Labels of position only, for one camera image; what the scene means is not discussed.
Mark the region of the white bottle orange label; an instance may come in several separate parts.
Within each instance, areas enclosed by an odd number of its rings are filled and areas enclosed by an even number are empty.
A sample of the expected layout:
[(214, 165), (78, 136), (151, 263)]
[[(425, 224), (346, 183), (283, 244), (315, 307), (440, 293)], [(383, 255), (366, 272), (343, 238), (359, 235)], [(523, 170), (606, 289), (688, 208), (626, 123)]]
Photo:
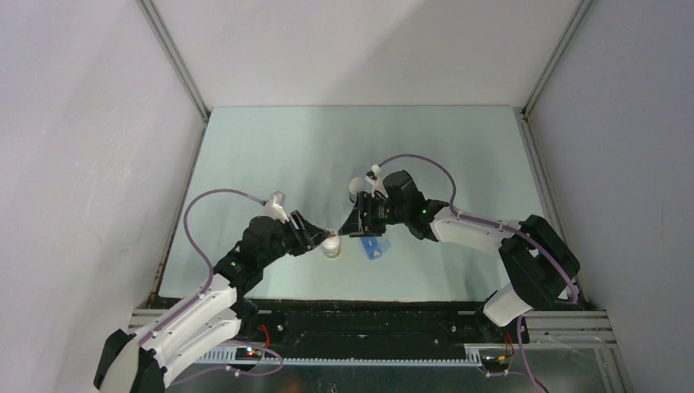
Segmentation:
[(341, 239), (335, 229), (328, 230), (327, 238), (321, 244), (322, 253), (328, 259), (338, 258), (341, 254)]

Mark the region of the blue pill organizer box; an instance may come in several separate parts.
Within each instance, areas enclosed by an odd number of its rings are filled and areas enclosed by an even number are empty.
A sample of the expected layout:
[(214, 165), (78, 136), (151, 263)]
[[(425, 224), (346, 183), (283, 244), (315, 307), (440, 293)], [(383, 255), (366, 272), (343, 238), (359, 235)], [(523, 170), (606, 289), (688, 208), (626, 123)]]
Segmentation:
[(369, 260), (380, 259), (391, 248), (387, 237), (360, 237), (359, 241)]

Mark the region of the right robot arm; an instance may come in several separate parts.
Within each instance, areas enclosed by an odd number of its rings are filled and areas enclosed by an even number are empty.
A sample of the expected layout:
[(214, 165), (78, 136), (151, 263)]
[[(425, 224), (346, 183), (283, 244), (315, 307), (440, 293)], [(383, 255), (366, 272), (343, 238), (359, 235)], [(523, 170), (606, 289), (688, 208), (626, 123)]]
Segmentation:
[(350, 184), (352, 211), (339, 228), (341, 236), (380, 237), (390, 225), (402, 224), (418, 240), (455, 243), (502, 261), (509, 283), (483, 304), (475, 321), (481, 339), (496, 342), (509, 323), (533, 309), (547, 310), (579, 300), (575, 283), (580, 264), (552, 225), (530, 215), (521, 221), (488, 219), (456, 210), (450, 203), (427, 199), (405, 170), (386, 176), (372, 170), (370, 190)]

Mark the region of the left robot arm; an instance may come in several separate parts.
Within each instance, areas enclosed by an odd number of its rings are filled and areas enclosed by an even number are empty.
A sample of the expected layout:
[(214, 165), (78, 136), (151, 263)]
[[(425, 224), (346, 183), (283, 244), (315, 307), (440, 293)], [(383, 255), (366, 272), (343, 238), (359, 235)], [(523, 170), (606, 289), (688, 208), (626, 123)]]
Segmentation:
[(108, 336), (93, 385), (100, 392), (163, 392), (215, 346), (252, 339), (259, 320), (244, 295), (271, 263), (312, 251), (330, 235), (297, 211), (287, 220), (254, 217), (191, 295), (133, 332)]

